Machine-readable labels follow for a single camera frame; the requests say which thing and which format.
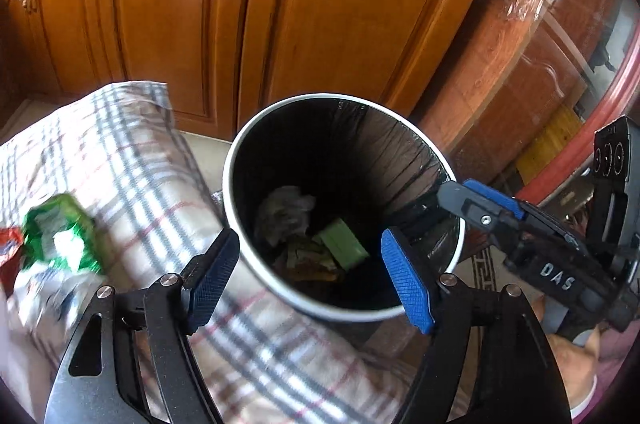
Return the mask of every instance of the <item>green plastic packaging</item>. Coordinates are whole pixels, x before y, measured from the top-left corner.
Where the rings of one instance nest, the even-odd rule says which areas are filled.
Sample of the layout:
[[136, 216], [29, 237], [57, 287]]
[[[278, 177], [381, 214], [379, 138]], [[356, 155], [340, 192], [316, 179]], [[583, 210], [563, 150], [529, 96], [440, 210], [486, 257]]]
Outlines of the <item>green plastic packaging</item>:
[[55, 195], [29, 210], [22, 225], [22, 268], [36, 261], [53, 268], [102, 273], [94, 221], [71, 195]]

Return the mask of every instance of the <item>purple garment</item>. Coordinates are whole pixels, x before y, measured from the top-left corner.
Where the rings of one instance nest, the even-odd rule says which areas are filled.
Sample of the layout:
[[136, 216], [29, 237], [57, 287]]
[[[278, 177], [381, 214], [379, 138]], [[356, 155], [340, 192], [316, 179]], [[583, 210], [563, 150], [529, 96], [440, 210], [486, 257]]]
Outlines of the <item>purple garment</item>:
[[640, 320], [636, 320], [632, 322], [623, 333], [616, 332], [610, 328], [602, 334], [600, 338], [600, 360], [596, 369], [598, 385], [596, 386], [596, 391], [593, 393], [593, 398], [589, 405], [572, 421], [572, 424], [581, 422], [591, 409], [599, 403], [604, 392], [618, 374], [626, 358], [626, 354], [629, 353], [631, 346], [636, 340], [639, 330]]

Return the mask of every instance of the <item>trash can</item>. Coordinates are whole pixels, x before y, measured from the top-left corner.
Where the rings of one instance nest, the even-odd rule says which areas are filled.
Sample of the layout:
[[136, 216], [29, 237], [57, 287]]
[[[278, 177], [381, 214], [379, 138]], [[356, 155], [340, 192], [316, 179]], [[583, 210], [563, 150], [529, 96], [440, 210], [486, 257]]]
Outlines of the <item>trash can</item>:
[[[385, 228], [399, 227], [440, 272], [456, 266], [465, 223], [435, 196], [447, 180], [455, 177], [440, 151], [400, 115], [357, 97], [307, 94], [242, 128], [225, 160], [223, 200], [242, 258], [272, 292], [314, 317], [370, 322], [404, 311], [380, 257]], [[321, 293], [284, 279], [273, 249], [255, 237], [258, 208], [281, 186], [316, 198], [309, 235], [343, 220], [369, 255]]]

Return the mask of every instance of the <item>black trash bag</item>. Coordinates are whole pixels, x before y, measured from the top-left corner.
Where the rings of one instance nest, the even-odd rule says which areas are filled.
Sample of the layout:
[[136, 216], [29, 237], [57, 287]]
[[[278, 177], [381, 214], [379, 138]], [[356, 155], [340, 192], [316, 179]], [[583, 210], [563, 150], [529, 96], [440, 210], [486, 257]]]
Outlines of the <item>black trash bag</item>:
[[[439, 185], [448, 179], [428, 144], [403, 123], [365, 104], [333, 97], [291, 102], [263, 117], [238, 148], [231, 175], [247, 235], [254, 234], [261, 202], [287, 185], [316, 198], [309, 236], [336, 218], [345, 221], [370, 258], [314, 297], [359, 310], [400, 304], [380, 257], [380, 237], [387, 227], [399, 227], [440, 272], [449, 265], [460, 220], [436, 200]], [[271, 266], [277, 258], [273, 249], [264, 242], [252, 244]]]

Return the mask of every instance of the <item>blue gripper pad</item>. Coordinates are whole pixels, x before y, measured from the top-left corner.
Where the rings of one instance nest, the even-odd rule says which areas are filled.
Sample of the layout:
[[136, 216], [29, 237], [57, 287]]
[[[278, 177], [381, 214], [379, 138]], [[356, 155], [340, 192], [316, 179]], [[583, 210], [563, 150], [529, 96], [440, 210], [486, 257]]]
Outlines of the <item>blue gripper pad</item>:
[[524, 218], [524, 211], [520, 209], [518, 201], [515, 198], [508, 197], [504, 193], [490, 188], [489, 186], [482, 184], [482, 182], [478, 182], [477, 180], [467, 179], [462, 182], [462, 184], [470, 190], [475, 191], [479, 195], [488, 198], [492, 202], [495, 202], [499, 206], [510, 210], [511, 213], [513, 213], [513, 216], [515, 216], [518, 220], [522, 220]]
[[400, 242], [390, 229], [385, 229], [380, 242], [382, 260], [409, 321], [427, 334], [434, 325], [429, 292], [405, 255], [402, 244], [404, 242]]
[[238, 235], [231, 229], [223, 229], [209, 250], [191, 258], [182, 271], [181, 297], [187, 334], [193, 334], [211, 319], [239, 255]]

